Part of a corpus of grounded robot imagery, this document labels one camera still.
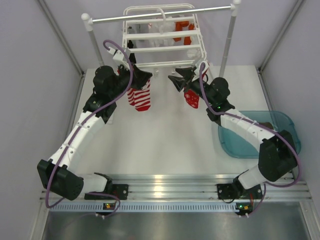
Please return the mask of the red snowflake sock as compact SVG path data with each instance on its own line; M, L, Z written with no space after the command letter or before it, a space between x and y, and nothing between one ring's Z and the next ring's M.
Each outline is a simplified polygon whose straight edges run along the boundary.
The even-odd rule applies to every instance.
M199 108L200 97L191 89L184 93L186 103L194 109Z

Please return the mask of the white clip sock hanger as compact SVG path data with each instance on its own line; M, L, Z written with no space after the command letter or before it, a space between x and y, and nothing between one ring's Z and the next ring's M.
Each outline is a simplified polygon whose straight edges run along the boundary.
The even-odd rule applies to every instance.
M191 13L190 3L158 4L127 7L125 16L142 15L142 18L123 21L122 45L127 48L131 40L136 65L140 69L186 68L207 58L198 16ZM194 30L175 31L176 22L189 21ZM149 33L131 34L133 24L148 24ZM184 40L175 42L173 38L190 36L191 45Z

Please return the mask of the brown grey sock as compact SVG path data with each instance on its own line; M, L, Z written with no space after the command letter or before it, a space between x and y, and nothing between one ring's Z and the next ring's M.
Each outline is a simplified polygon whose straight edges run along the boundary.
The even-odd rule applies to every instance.
M271 130L274 129L273 125L270 122L260 122L259 124Z

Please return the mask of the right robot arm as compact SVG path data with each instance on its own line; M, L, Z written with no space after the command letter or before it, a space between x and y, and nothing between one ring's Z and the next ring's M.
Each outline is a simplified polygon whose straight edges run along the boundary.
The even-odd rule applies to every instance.
M276 181L295 168L300 168L301 161L296 151L290 132L280 132L254 121L229 103L229 84L224 77L216 77L210 83L204 81L209 68L205 62L200 66L177 68L177 76L168 79L178 92L192 91L206 103L209 119L237 134L259 153L257 164L235 177L230 183L231 193L228 203L246 198L252 188L261 184L276 186Z

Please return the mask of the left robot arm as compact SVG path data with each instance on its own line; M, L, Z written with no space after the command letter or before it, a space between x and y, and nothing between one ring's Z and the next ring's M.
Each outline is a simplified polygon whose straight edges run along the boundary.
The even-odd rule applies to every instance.
M40 160L37 171L43 187L63 199L75 200L81 194L96 192L103 199L113 194L111 179L102 173L75 174L86 147L108 122L117 100L130 89L145 90L152 73L120 65L117 71L104 65L95 70L92 94L85 102L77 123L59 149L48 159Z

